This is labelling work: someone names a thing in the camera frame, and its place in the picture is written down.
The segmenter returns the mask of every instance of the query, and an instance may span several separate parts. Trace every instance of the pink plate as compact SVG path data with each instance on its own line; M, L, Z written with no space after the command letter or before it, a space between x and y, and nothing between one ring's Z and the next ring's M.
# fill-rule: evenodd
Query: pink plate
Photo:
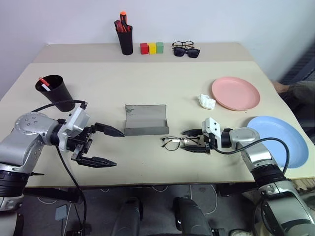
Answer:
M212 94L222 106L234 111L246 111L259 104L258 90L246 80L221 77L212 84Z

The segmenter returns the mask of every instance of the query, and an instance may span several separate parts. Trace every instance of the tissue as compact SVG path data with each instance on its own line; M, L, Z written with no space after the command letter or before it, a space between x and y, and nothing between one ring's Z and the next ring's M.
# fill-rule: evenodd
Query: tissue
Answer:
M199 95L198 96L199 103L203 108L213 110L215 108L216 101L211 99L208 95Z

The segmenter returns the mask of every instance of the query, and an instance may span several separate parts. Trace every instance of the black pen holder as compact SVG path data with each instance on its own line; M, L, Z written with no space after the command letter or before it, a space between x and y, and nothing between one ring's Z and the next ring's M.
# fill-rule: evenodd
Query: black pen holder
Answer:
M50 84L50 91L43 88L42 82L37 81L35 88L37 91L41 92L45 97L47 97L52 103L60 102L65 100L73 100L67 87L63 82L63 78L60 75L48 75L43 77ZM62 103L56 105L56 107L62 112L69 112L74 107L74 103Z
M124 55L131 55L133 53L133 46L132 46L132 26L130 27L130 31L128 32L117 32L120 47L122 49L122 53Z

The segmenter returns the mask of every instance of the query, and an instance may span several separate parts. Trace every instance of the yellow block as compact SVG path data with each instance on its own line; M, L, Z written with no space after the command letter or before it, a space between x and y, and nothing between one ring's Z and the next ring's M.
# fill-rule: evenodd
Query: yellow block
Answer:
M149 45L149 54L156 54L157 53L156 43L148 43L148 45Z

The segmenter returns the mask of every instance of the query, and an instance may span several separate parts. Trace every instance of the beige table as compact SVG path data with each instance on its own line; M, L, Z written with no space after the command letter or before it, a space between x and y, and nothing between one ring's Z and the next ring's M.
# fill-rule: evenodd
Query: beige table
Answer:
M115 62L108 62L109 59L100 62L102 56L97 52L103 54L106 50L114 50L116 45L46 47L35 60L36 63L31 63L25 69L0 102L0 140L10 133L17 117L48 103L34 88L37 78L58 74L63 76L73 98L88 101L86 111L92 117L89 125L101 122L123 130L125 104L166 104L169 134L174 136L180 136L187 129L200 128L201 122L207 117L218 121L222 129L246 126L256 116L283 119L301 133L310 153L305 165L298 169L288 169L286 176L314 177L314 145L247 51L238 44L209 44L202 47L205 51L211 51L211 48L216 50L212 54L201 54L196 60L176 58L170 50L165 50L165 55L145 56L135 51L129 57L121 56L117 51L117 57L112 59ZM88 55L89 48L94 48L94 59ZM230 61L221 59L224 53ZM117 58L129 62L117 62ZM260 92L260 104L243 112L231 111L219 104L213 111L201 108L197 95L208 94L211 83L221 76L236 76L251 82ZM61 113L56 108L49 108L44 113L52 118L67 116L67 113ZM86 186L253 181L239 153L225 156L215 151L211 155L181 149L167 151L161 148L161 137L164 136L114 138L96 134L87 156L104 157L118 163L111 168L79 166L70 160L70 153L63 156L79 184ZM28 187L73 185L54 147L44 148L34 171L45 175L31 177Z

